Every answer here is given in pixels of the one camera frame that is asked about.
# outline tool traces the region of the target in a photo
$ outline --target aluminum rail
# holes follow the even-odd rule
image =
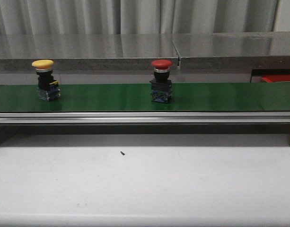
[[[0,113],[0,124],[12,123],[290,123],[290,112]]]

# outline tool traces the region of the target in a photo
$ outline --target green conveyor belt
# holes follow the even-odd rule
[[[37,85],[0,85],[1,112],[290,111],[290,83],[174,84],[169,104],[151,101],[150,84],[61,85],[40,100]]]

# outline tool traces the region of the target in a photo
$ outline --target white curtain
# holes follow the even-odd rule
[[[272,31],[277,0],[0,0],[0,34]]]

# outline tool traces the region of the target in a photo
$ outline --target white table surface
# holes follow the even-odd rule
[[[289,142],[16,136],[0,146],[0,226],[290,226]]]

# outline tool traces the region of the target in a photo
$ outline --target red object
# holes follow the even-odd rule
[[[268,83],[272,82],[290,82],[290,75],[266,75],[262,80]]]
[[[173,65],[173,63],[172,61],[162,59],[151,62],[151,65],[153,65],[158,70],[166,70],[170,65]]]

